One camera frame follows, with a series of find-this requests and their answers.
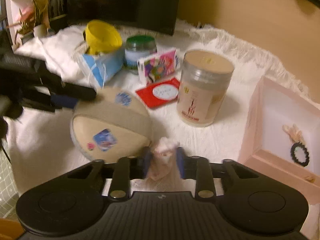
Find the pink sticker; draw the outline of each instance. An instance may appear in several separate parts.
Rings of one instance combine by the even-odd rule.
[[[87,143],[87,148],[89,151],[92,151],[96,146],[93,143]]]

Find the blue sticker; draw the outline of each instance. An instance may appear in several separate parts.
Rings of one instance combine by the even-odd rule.
[[[105,129],[100,133],[96,134],[93,137],[93,139],[97,143],[100,150],[102,150],[103,152],[106,152],[113,145],[117,143],[116,138],[112,135],[112,133],[108,129]]]
[[[123,106],[129,106],[131,101],[132,101],[131,96],[127,93],[122,92],[116,95],[115,102],[117,104],[122,104]]]

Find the black monitor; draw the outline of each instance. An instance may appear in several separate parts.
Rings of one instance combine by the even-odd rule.
[[[179,0],[68,0],[70,24],[100,19],[172,35]]]

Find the plant pot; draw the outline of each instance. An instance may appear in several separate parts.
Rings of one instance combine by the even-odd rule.
[[[40,25],[34,27],[33,34],[35,37],[43,38],[43,37],[47,36],[47,34],[48,34],[47,28],[45,27],[44,24],[40,24]]]
[[[33,32],[29,32],[29,33],[23,35],[23,36],[21,37],[21,43],[22,43],[22,45],[25,44],[27,41],[31,40],[32,38],[34,38]]]

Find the plastic jar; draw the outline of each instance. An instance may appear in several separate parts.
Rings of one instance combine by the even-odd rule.
[[[156,52],[156,41],[153,37],[147,35],[132,36],[127,39],[125,44],[124,66],[135,74],[138,74],[138,59]]]
[[[230,84],[233,64],[204,50],[185,54],[178,94],[179,117],[193,126],[213,123]]]

